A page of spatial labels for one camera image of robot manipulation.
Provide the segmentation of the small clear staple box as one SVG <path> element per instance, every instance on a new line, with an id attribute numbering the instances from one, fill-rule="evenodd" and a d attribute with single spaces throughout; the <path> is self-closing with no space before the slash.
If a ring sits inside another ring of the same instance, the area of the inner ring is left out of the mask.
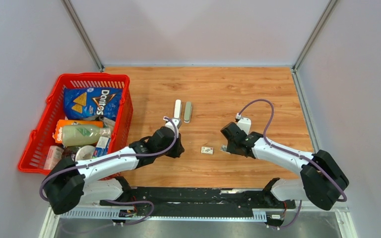
<path id="1" fill-rule="evenodd" d="M 227 146 L 226 145 L 221 145 L 220 150 L 223 152 L 227 152 Z"/>

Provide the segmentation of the white staple box red label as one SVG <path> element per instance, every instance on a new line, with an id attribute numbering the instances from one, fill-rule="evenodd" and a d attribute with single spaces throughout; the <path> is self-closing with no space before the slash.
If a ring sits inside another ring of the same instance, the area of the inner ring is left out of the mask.
<path id="1" fill-rule="evenodd" d="M 213 147 L 205 147 L 205 146 L 201 147 L 201 154 L 213 155 L 213 153 L 214 153 Z"/>

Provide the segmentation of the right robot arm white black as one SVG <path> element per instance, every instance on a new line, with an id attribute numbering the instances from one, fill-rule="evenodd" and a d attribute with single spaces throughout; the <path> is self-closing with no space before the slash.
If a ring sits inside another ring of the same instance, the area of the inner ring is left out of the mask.
<path id="1" fill-rule="evenodd" d="M 329 211 L 336 202 L 347 200 L 344 190 L 349 179 L 327 151 L 296 150 L 269 140 L 264 134 L 246 133 L 235 122 L 220 131 L 227 139 L 227 152 L 269 161 L 300 177 L 279 179 L 265 191 L 263 200 L 268 207 L 277 207 L 283 200 L 309 200 L 316 207 Z"/>

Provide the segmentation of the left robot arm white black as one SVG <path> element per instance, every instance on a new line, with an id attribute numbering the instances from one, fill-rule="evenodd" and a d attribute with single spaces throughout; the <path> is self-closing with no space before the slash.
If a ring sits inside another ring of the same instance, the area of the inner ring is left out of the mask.
<path id="1" fill-rule="evenodd" d="M 150 165 L 162 156 L 178 158 L 185 151 L 176 125 L 167 124 L 129 146 L 104 156 L 73 161 L 62 158 L 42 181 L 39 195 L 56 215 L 76 207 L 90 185 L 110 175 Z"/>

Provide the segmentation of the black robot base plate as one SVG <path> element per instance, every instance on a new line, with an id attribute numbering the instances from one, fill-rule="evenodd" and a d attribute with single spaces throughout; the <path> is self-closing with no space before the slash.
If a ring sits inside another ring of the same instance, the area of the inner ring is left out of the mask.
<path id="1" fill-rule="evenodd" d="M 244 218 L 253 209 L 296 208 L 295 202 L 279 201 L 262 189 L 136 187 L 123 193 L 121 202 L 150 201 L 153 217 Z"/>

